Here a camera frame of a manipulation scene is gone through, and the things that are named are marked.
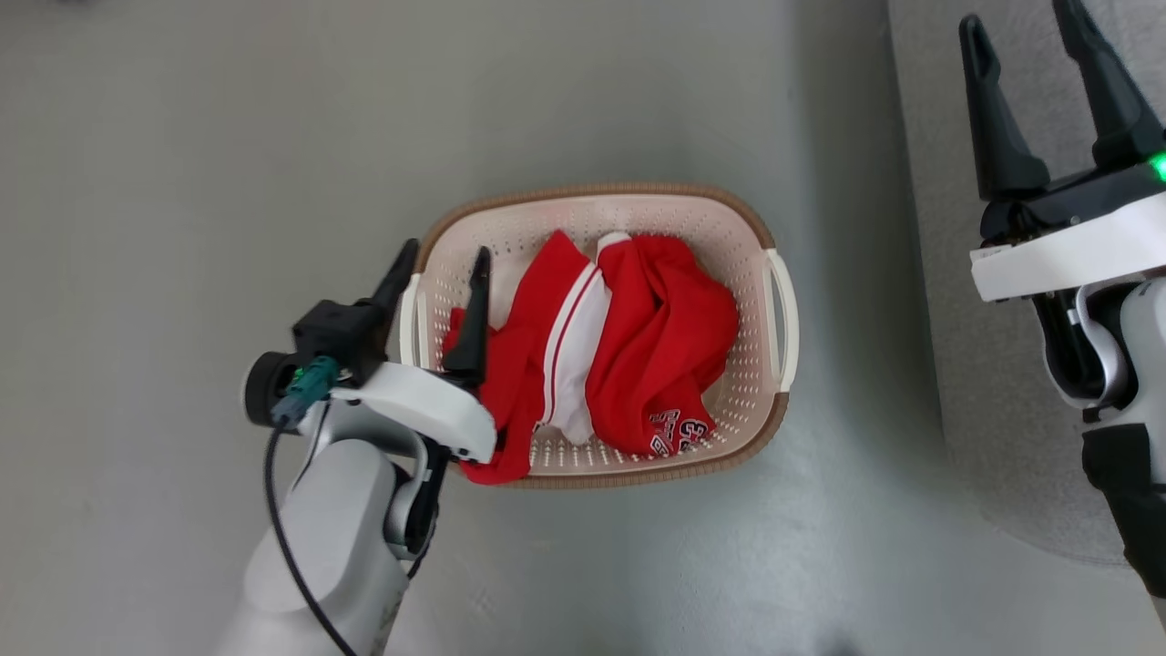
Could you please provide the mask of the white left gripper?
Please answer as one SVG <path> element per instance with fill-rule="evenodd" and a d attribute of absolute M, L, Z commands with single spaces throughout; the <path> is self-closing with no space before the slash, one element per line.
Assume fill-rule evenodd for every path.
<path fill-rule="evenodd" d="M 420 241 L 405 241 L 375 285 L 372 303 L 382 310 L 385 320 L 392 320 L 396 313 L 419 252 Z M 332 397 L 358 400 L 368 410 L 429 437 L 461 458 L 487 464 L 496 453 L 496 419 L 475 395 L 463 389 L 479 389 L 486 378 L 491 273 L 491 252 L 479 248 L 457 340 L 443 357 L 447 380 L 416 366 L 382 364 L 359 389 L 333 387 Z"/>

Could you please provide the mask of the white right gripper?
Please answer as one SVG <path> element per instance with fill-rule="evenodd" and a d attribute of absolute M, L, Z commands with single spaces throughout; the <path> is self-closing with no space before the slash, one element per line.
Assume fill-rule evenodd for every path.
<path fill-rule="evenodd" d="M 982 245 L 970 253 L 983 302 L 1065 291 L 1165 264 L 1163 124 L 1084 3 L 1055 1 L 1054 12 L 1089 101 L 1095 165 L 1124 169 L 1007 200 L 1041 192 L 1051 174 L 1009 110 L 986 27 L 976 14 L 962 17 L 958 50 L 977 189 L 990 202 L 979 217 Z"/>

